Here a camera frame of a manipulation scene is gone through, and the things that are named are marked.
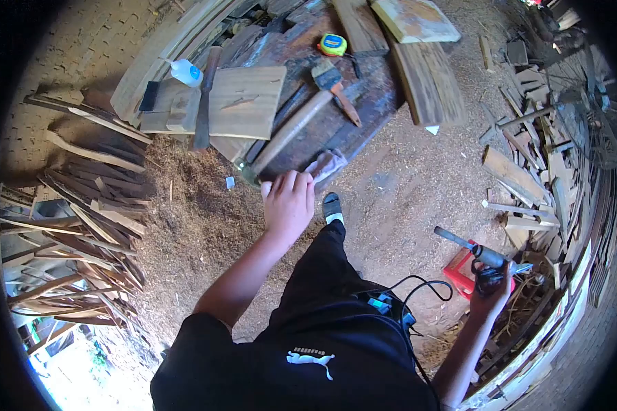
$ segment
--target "right hand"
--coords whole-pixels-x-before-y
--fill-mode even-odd
[[[483,296],[477,290],[471,294],[470,316],[481,322],[493,323],[501,313],[512,294],[512,273],[516,266],[514,261],[503,267],[503,280],[498,289],[491,295]]]
[[[299,238],[313,218],[315,193],[309,173],[290,170],[274,183],[261,184],[265,233],[288,248]]]

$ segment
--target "workbench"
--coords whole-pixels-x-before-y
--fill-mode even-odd
[[[285,32],[280,28],[290,26]],[[295,109],[281,120],[281,125],[318,92],[311,76],[311,68],[325,56],[316,45],[324,33],[345,36],[335,9],[322,0],[311,0],[299,8],[272,21],[259,38],[246,51],[236,53],[232,60],[220,64],[221,68],[280,66],[285,65],[288,73],[281,91],[279,107],[302,85],[308,84],[308,92],[296,103]],[[452,43],[444,44],[446,53]],[[383,57],[358,58],[356,61],[347,54],[330,58],[343,76],[346,96],[353,102],[362,127],[356,127],[336,102],[324,107],[295,138],[261,172],[261,179],[273,179],[287,170],[304,170],[324,150],[339,149],[348,162],[352,161],[363,147],[375,136],[397,109],[404,103],[401,82],[394,73],[391,54]],[[254,142],[245,142],[239,149],[244,157]],[[323,189],[336,175],[330,176],[317,185]]]

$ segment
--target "sawdust floor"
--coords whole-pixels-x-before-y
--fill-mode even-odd
[[[462,33],[449,61],[466,102],[467,123],[443,127],[433,136],[413,126],[405,105],[328,187],[343,199],[346,251],[352,265],[379,284],[392,285],[410,274],[444,278],[441,269],[457,246],[432,233],[437,224],[498,251],[509,250],[502,247],[504,234],[494,222],[494,213],[480,206],[488,187],[492,201],[505,201],[507,195],[480,167],[483,147],[477,138],[489,127],[478,101],[498,117],[512,117],[498,90],[510,79],[501,70],[484,71],[478,35],[489,37],[496,53],[512,23],[491,1],[458,0],[439,2],[439,6]],[[14,97],[2,136],[3,173],[33,176],[51,164],[51,157],[63,156],[45,141],[45,130],[60,114],[25,106],[20,103],[24,95],[38,88],[47,89],[53,97],[79,101],[82,87],[114,85],[147,33],[165,13],[174,12],[168,2],[134,0],[78,2],[61,12]],[[70,141],[90,147],[106,135],[105,128],[85,120],[66,119],[64,136]],[[153,200],[147,217],[150,231],[137,244],[147,286],[135,304],[145,327],[157,339],[152,342],[170,344],[201,293],[261,234],[263,210],[259,194],[243,180],[237,178],[235,188],[227,191],[224,179],[235,172],[214,151],[194,159],[176,140],[158,137],[148,155],[162,168],[147,165]],[[235,327],[234,338],[255,337],[265,328],[294,263],[321,226],[316,218],[271,271]],[[404,296],[413,287],[408,282],[397,293]],[[457,322],[467,305],[458,295],[444,303],[426,289],[409,303],[418,318],[416,329],[446,340],[444,331]],[[429,338],[414,338],[414,346],[428,369],[439,364],[449,347]]]

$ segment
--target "cable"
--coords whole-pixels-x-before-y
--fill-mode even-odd
[[[419,363],[419,359],[416,357],[416,354],[414,354],[414,347],[411,344],[411,335],[409,333],[409,330],[405,331],[404,330],[404,323],[403,323],[403,317],[404,317],[404,311],[407,308],[407,302],[409,301],[409,299],[411,298],[411,296],[414,294],[414,292],[420,290],[421,288],[428,286],[433,292],[434,294],[436,294],[437,297],[439,297],[441,299],[441,301],[450,301],[452,299],[452,285],[448,284],[445,281],[441,281],[438,279],[433,279],[433,280],[426,280],[423,277],[420,277],[419,275],[408,275],[406,277],[404,277],[403,279],[401,279],[400,281],[398,281],[396,284],[393,284],[391,287],[386,288],[386,289],[373,289],[373,290],[367,290],[367,291],[361,291],[361,292],[355,292],[355,294],[363,294],[363,293],[368,293],[368,292],[386,292],[386,291],[391,291],[392,289],[394,289],[395,287],[397,287],[398,285],[404,283],[405,281],[407,281],[410,278],[418,278],[420,281],[422,281],[421,284],[417,285],[416,287],[414,287],[413,290],[411,290],[409,292],[409,294],[407,295],[407,298],[405,298],[404,300],[400,300],[400,298],[395,297],[393,295],[387,295],[388,297],[391,297],[394,300],[397,300],[399,302],[402,302],[402,310],[401,310],[401,315],[400,315],[400,327],[401,327],[401,333],[404,339],[404,343],[407,346],[407,350],[411,353],[411,357],[414,358],[414,363],[416,364],[416,366],[419,369],[420,375],[423,377],[423,379],[425,380],[425,383],[428,385],[429,389],[432,392],[432,395],[434,396],[434,399],[436,401],[436,407],[438,411],[441,411],[441,400],[439,399],[439,396],[436,393],[436,390],[434,389],[434,387],[432,386],[432,382],[430,381],[430,379],[428,378],[427,373],[425,372],[425,370],[423,370],[423,367],[420,365]],[[439,294],[438,291],[436,291],[436,289],[434,289],[434,287],[432,286],[432,284],[443,284],[446,287],[448,287],[448,290],[450,291],[450,295],[448,296],[448,298],[443,298],[441,296],[441,294]],[[422,337],[422,334],[418,333],[413,327],[410,327],[416,334],[415,335],[419,335]]]

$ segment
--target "white plastic bottle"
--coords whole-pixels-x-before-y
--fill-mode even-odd
[[[203,73],[197,69],[194,64],[190,63],[186,59],[179,61],[171,61],[170,59],[164,59],[166,62],[172,65],[172,77],[178,81],[187,84],[189,87],[197,87],[203,80]]]

